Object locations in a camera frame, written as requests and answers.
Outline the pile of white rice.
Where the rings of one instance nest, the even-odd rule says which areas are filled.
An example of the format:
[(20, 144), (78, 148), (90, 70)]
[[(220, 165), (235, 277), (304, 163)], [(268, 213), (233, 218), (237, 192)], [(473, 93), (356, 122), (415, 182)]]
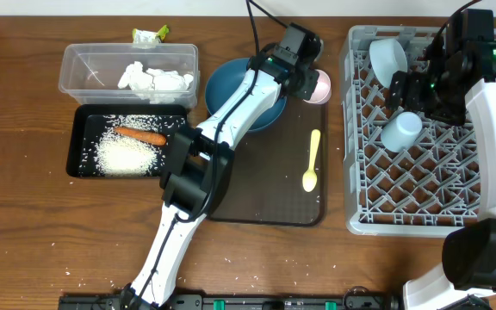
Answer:
[[(187, 124), (181, 115), (91, 115), (86, 119), (74, 167), (78, 177), (157, 177), (164, 168), (165, 147)], [(157, 146), (120, 133), (119, 129), (156, 133)]]

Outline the pink cup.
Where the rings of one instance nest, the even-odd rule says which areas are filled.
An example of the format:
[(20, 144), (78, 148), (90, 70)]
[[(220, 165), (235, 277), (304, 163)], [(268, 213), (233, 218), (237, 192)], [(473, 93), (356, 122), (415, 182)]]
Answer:
[(306, 100), (306, 102), (321, 105), (327, 103), (331, 98), (332, 82), (324, 71), (317, 69), (317, 73), (319, 74), (319, 78), (315, 90), (313, 91), (311, 98)]

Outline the light blue bowl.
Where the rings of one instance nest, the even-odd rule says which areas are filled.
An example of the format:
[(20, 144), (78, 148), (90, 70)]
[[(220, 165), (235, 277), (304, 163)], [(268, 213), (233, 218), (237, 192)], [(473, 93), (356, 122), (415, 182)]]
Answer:
[(406, 53), (396, 39), (372, 41), (369, 46), (369, 57), (375, 77), (386, 88), (390, 86), (397, 71), (408, 71)]

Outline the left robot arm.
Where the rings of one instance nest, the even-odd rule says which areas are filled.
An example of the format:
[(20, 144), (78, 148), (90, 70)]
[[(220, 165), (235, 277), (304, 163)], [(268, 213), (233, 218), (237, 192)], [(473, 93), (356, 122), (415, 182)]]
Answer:
[(295, 23), (280, 42), (257, 50), (239, 87), (197, 127), (181, 127), (169, 145), (160, 186), (161, 220), (147, 259), (121, 292), (122, 309), (158, 309), (171, 297), (197, 227), (219, 205), (232, 174), (234, 150), (279, 98), (311, 98), (319, 74), (320, 37)]

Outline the orange carrot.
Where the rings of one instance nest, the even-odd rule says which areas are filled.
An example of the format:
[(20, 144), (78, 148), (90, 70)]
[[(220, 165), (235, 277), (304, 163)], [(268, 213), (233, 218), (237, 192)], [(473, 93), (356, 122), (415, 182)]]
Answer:
[(164, 146), (167, 142), (165, 136), (160, 133), (142, 131), (129, 127), (115, 127), (114, 131), (129, 138), (139, 140), (155, 146)]

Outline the light blue cup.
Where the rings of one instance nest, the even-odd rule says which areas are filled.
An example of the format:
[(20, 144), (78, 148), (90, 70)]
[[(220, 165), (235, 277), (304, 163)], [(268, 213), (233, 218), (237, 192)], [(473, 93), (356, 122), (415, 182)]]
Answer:
[(390, 152), (408, 150), (415, 143), (422, 128), (422, 121), (417, 114), (400, 113), (382, 129), (381, 142)]

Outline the dark blue plate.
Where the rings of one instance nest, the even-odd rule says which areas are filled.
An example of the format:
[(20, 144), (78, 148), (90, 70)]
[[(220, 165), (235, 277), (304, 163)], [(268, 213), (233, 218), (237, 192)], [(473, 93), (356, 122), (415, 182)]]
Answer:
[[(205, 89), (205, 103), (208, 116), (213, 115), (240, 86), (245, 77), (248, 58), (233, 59), (219, 66), (210, 76)], [(263, 112), (252, 124), (249, 133), (264, 130), (276, 121), (285, 109), (286, 97)]]

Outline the yellow plastic spoon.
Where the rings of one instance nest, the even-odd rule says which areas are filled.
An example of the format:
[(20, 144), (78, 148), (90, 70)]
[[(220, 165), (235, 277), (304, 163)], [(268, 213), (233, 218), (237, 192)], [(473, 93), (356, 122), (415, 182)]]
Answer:
[(315, 162), (319, 149), (320, 137), (321, 132), (319, 129), (314, 129), (311, 132), (307, 170), (302, 176), (302, 187), (307, 193), (313, 191), (318, 181), (315, 172)]

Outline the green snack wrapper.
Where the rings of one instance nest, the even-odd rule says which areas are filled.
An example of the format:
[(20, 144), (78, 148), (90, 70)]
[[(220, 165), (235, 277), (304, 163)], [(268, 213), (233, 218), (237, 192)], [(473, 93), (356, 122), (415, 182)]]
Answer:
[(165, 36), (170, 32), (167, 25), (164, 25), (159, 31), (153, 32), (134, 28), (132, 31), (133, 44), (154, 45), (163, 43)]

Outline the white tissue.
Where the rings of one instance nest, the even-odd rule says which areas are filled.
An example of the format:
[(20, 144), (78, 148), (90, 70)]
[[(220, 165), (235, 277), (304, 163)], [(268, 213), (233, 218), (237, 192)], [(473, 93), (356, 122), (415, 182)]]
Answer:
[(193, 75), (188, 73), (180, 75), (177, 71), (149, 68), (146, 73), (152, 76), (152, 83), (157, 91), (184, 91), (194, 81)]
[(143, 65), (135, 61), (128, 65), (122, 74), (117, 87), (131, 90), (150, 90), (153, 86), (153, 76), (143, 71)]

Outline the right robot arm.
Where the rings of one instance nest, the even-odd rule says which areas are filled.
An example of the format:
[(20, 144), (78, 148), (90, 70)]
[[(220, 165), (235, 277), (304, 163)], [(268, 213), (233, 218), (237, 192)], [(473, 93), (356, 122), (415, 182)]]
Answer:
[(403, 287), (405, 309), (485, 309), (496, 295), (496, 38), (490, 9), (463, 5), (425, 49), (426, 72), (397, 71), (386, 105), (461, 126), (471, 120), (480, 170), (479, 220), (450, 233), (442, 262)]

